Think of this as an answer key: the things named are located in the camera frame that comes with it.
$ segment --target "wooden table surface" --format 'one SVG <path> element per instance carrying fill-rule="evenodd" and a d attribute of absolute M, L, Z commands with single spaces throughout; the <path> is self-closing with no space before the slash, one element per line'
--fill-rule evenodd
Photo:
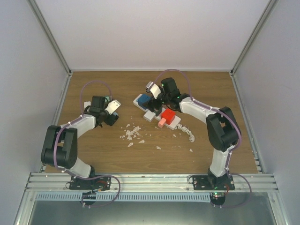
<path fill-rule="evenodd" d="M 206 125 L 190 115 L 177 113 L 181 124 L 189 127 L 195 136 L 190 142 L 188 135 L 179 130 L 157 127 L 157 120 L 148 122 L 144 112 L 133 105 L 133 100 L 145 93 L 145 86 L 154 81 L 159 72 L 75 72 L 61 112 L 59 124 L 66 123 L 80 115 L 79 93 L 85 83 L 102 80 L 109 84 L 113 98 L 121 103 L 117 110 L 120 118 L 112 126 L 97 127 L 78 139 L 78 156 L 85 163 L 95 167 L 98 173 L 207 173 L 211 164 L 213 148 L 208 140 Z M 241 147 L 233 152 L 230 171 L 236 173 L 257 173 L 246 127 L 228 73 L 186 72 L 190 79 L 193 96 L 215 107 L 228 106 L 232 109 L 242 131 Z M 183 76 L 176 72 L 165 74 L 160 80 L 173 77 L 181 93 L 188 93 Z M 92 96 L 108 94 L 100 83 L 90 84 L 83 92 L 83 101 Z M 140 126 L 140 138 L 131 141 L 120 138 L 125 130 Z M 48 166 L 47 172 L 56 172 Z"/>

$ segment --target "metal plate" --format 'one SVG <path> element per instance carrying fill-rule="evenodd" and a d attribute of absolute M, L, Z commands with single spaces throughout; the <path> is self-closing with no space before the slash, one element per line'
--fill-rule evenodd
<path fill-rule="evenodd" d="M 209 184 L 208 180 L 207 180 L 207 175 L 197 175 L 197 176 L 192 176 L 192 180 L 193 180 L 193 187 L 195 191 L 207 191 L 207 190 L 211 190 L 211 191 L 226 191 L 227 187 L 225 186 L 225 184 L 229 187 L 229 190 L 235 190 L 235 186 L 234 186 L 234 182 L 233 182 L 233 178 L 231 177 L 229 180 L 226 180 L 221 186 L 218 186 L 217 188 L 212 188 L 211 185 Z"/>

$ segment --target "white block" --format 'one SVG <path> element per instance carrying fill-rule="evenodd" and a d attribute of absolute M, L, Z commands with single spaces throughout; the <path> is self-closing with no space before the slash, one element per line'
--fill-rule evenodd
<path fill-rule="evenodd" d="M 144 115 L 144 119 L 148 120 L 149 122 L 151 122 L 154 117 L 155 117 L 155 113 L 151 112 L 150 110 L 148 110 Z"/>

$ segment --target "white wall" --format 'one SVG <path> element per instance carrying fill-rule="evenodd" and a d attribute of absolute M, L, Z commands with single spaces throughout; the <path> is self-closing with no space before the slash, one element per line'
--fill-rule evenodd
<path fill-rule="evenodd" d="M 71 69 L 227 70 L 268 0 L 37 0 Z"/>
<path fill-rule="evenodd" d="M 15 219 L 66 73 L 25 0 L 0 7 L 0 223 Z"/>
<path fill-rule="evenodd" d="M 243 101 L 266 172 L 300 221 L 300 1 L 280 0 L 239 67 Z"/>

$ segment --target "black bracket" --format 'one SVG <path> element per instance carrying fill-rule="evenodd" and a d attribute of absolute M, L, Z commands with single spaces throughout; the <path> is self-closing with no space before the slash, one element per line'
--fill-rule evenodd
<path fill-rule="evenodd" d="M 190 177 L 193 182 L 193 187 L 195 191 L 215 191 L 218 190 L 226 191 L 227 188 L 229 190 L 234 190 L 234 182 L 233 178 L 226 179 L 223 183 L 215 186 L 214 188 L 211 186 L 210 182 L 208 181 L 208 175 L 195 175 Z"/>
<path fill-rule="evenodd" d="M 111 178 L 102 177 L 95 180 L 82 180 L 72 177 L 70 181 L 70 190 L 96 190 L 106 191 L 110 189 Z"/>

